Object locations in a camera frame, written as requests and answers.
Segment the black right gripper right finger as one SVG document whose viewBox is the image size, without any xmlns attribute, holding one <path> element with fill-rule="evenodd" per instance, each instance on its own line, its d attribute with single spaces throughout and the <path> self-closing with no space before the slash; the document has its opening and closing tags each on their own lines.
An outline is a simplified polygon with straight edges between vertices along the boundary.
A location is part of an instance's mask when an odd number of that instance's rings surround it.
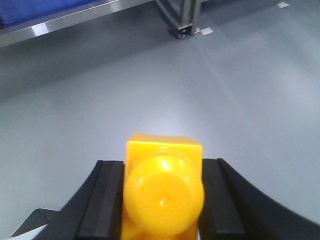
<svg viewBox="0 0 320 240">
<path fill-rule="evenodd" d="M 319 224 L 260 191 L 224 159 L 203 159 L 202 240 L 318 240 Z"/>
</svg>

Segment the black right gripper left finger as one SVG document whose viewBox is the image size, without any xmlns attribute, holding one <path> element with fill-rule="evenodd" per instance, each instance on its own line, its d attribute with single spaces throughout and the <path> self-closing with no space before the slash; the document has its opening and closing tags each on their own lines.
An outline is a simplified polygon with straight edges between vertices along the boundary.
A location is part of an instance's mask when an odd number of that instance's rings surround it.
<svg viewBox="0 0 320 240">
<path fill-rule="evenodd" d="M 13 240 L 119 240 L 124 163 L 99 160 L 77 192 L 59 210 L 38 208 Z"/>
</svg>

